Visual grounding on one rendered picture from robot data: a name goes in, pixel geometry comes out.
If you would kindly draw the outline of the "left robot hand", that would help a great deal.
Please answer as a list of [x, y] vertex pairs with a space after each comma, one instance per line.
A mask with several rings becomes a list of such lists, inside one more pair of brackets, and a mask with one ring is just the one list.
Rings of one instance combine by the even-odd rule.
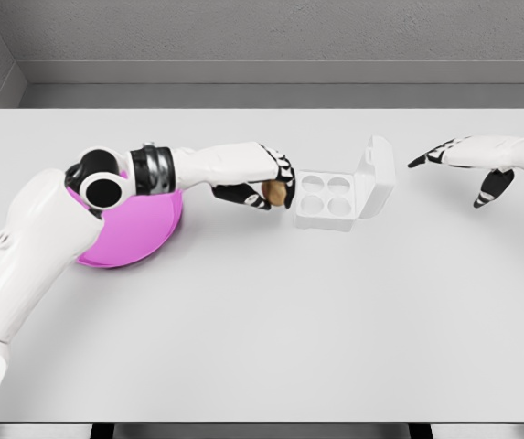
[[220, 162], [210, 183], [215, 198], [270, 210], [276, 203], [255, 190], [251, 183], [275, 181], [283, 184], [280, 206], [291, 207], [296, 189], [295, 172], [285, 154], [256, 142], [220, 145], [216, 153]]

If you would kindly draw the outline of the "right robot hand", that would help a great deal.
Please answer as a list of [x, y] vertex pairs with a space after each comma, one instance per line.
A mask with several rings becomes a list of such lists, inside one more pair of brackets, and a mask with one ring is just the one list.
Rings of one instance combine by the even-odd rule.
[[454, 138], [417, 156], [407, 167], [435, 163], [458, 168], [488, 169], [489, 173], [473, 204], [475, 209], [479, 209], [499, 198], [513, 182], [515, 171], [510, 163], [513, 141], [513, 137], [491, 135]]

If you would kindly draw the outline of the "brown egg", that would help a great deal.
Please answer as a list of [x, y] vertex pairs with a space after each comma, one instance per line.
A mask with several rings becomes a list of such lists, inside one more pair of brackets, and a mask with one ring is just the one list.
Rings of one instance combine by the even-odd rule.
[[286, 185], [277, 180], [264, 181], [262, 182], [262, 195], [272, 206], [284, 206], [287, 198]]

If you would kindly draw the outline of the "white egg box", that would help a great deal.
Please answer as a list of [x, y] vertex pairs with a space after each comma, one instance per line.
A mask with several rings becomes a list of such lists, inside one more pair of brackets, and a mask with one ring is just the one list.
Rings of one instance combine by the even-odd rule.
[[348, 232], [357, 220], [377, 216], [396, 184], [392, 145], [373, 135], [352, 173], [300, 170], [294, 225]]

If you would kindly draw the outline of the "pink bowl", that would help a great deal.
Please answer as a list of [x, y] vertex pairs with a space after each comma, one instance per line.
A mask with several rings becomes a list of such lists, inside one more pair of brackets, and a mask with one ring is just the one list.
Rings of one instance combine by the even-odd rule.
[[121, 206], [102, 213], [101, 234], [77, 262], [113, 268], [141, 261], [173, 234], [182, 206], [181, 191], [128, 198]]

